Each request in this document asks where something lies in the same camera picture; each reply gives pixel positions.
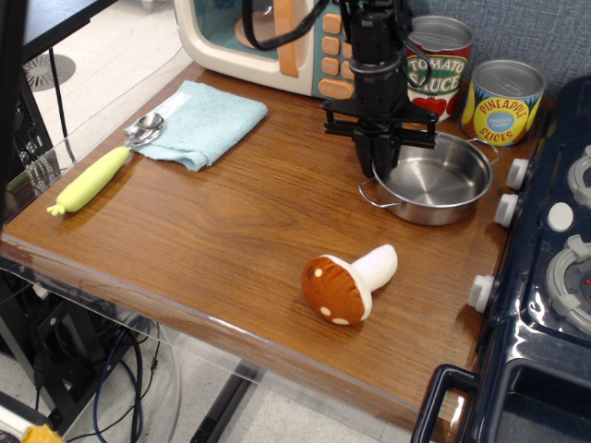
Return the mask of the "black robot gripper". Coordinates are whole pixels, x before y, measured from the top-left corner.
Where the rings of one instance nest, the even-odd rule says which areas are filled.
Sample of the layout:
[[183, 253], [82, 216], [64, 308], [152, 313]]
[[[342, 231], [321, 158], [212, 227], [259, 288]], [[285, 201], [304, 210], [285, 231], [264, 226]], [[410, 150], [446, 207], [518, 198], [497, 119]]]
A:
[[385, 180], [396, 167], [401, 144], [433, 149], [435, 113], [411, 103], [407, 74], [408, 40], [413, 13], [405, 1], [341, 1], [354, 96], [322, 104], [329, 134], [352, 136], [362, 173], [374, 176], [372, 136], [376, 139], [376, 172]]

